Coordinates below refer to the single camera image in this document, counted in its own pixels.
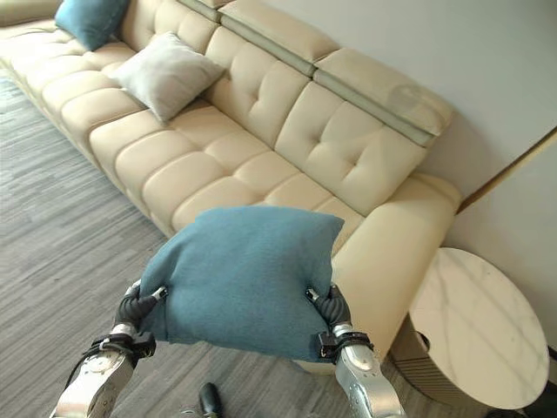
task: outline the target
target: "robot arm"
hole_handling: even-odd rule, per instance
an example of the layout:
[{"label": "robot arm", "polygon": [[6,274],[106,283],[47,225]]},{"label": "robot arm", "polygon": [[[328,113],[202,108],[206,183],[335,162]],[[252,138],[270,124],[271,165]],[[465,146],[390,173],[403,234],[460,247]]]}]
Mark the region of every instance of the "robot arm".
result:
[{"label": "robot arm", "polygon": [[326,298],[310,298],[332,334],[319,336],[320,355],[336,361],[336,377],[350,402],[353,418],[405,418],[393,386],[381,373],[367,336],[354,332],[348,304],[335,285]]},{"label": "robot arm", "polygon": [[[155,352],[151,333],[138,333],[141,320],[166,296],[159,288],[151,296],[139,298],[139,281],[128,288],[118,307],[111,333],[93,341],[71,373],[50,418],[105,418],[130,381],[139,359]],[[79,367],[77,378],[71,378]]]}]

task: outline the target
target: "marble tabletop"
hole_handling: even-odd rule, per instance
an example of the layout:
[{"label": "marble tabletop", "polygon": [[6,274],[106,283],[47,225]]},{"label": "marble tabletop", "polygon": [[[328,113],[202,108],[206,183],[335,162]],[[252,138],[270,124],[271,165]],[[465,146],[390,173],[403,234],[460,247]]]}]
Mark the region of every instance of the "marble tabletop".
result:
[{"label": "marble tabletop", "polygon": [[478,256],[440,248],[410,308],[429,355],[460,390],[495,408],[532,403],[547,382],[547,343],[520,290]]}]

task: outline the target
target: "sofa headrest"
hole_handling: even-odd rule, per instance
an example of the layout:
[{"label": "sofa headrest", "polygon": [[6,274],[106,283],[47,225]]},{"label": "sofa headrest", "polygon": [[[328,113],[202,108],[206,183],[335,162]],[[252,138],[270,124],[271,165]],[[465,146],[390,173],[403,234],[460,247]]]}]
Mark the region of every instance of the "sofa headrest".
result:
[{"label": "sofa headrest", "polygon": [[319,30],[259,0],[237,0],[219,11],[224,27],[307,76],[314,63],[339,48]]},{"label": "sofa headrest", "polygon": [[407,76],[342,48],[315,64],[316,83],[337,93],[422,146],[429,146],[450,124],[453,108]]},{"label": "sofa headrest", "polygon": [[233,0],[178,0],[180,3],[185,4],[190,9],[195,10],[197,13],[211,19],[213,22],[220,23],[220,13],[217,11],[219,7]]}]

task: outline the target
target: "white pillow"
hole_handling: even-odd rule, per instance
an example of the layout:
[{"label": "white pillow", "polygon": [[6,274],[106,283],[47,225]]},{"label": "white pillow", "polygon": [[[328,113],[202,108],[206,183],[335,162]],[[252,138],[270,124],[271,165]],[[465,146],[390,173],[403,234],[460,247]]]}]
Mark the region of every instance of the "white pillow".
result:
[{"label": "white pillow", "polygon": [[223,71],[168,32],[123,63],[111,77],[166,122],[217,81]]}]

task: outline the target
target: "sofa armrest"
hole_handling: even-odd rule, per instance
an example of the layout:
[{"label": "sofa armrest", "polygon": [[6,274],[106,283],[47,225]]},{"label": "sofa armrest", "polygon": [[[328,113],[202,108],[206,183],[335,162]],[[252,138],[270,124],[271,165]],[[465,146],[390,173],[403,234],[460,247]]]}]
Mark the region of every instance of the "sofa armrest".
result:
[{"label": "sofa armrest", "polygon": [[364,220],[333,259],[333,280],[356,329],[383,359],[433,256],[453,223],[460,194],[446,181],[413,174]]},{"label": "sofa armrest", "polygon": [[0,27],[54,17],[62,0],[0,0]]}]

